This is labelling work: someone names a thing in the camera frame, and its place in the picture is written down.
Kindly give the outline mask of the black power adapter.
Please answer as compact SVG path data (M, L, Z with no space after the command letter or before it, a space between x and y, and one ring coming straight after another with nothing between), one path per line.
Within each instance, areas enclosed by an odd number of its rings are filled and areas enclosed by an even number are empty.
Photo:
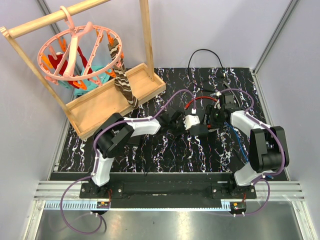
M128 160L130 171L132 173L143 173L146 177L150 171L150 167L144 153L145 145L144 136L132 137L127 144L129 147Z

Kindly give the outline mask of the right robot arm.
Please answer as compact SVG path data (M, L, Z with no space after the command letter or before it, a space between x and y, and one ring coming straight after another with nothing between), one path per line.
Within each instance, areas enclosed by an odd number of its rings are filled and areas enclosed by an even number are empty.
M232 173L223 192L232 198L241 198L265 176L280 174L289 165L285 130L270 126L241 108L230 92L218 92L216 105L208 105L203 118L208 130L224 126L240 130L249 137L248 163Z

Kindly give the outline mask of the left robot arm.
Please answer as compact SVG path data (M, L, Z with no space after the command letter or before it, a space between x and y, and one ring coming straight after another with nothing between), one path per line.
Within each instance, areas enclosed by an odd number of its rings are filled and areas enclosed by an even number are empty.
M176 109L165 110L157 117L128 118L118 112L112 114L93 134L95 163L89 181L90 192L97 198L108 193L113 161L125 146L134 145L136 138L144 135L166 132L181 135L186 132L184 117L185 114Z

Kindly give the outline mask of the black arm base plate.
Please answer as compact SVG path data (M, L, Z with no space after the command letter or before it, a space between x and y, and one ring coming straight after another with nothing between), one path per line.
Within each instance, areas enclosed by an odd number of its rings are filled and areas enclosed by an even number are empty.
M222 200L254 200L253 187L244 193L231 195L224 183L210 182L111 182L95 191L89 183L82 183L79 197L111 198L111 207L117 209L211 209L222 208Z

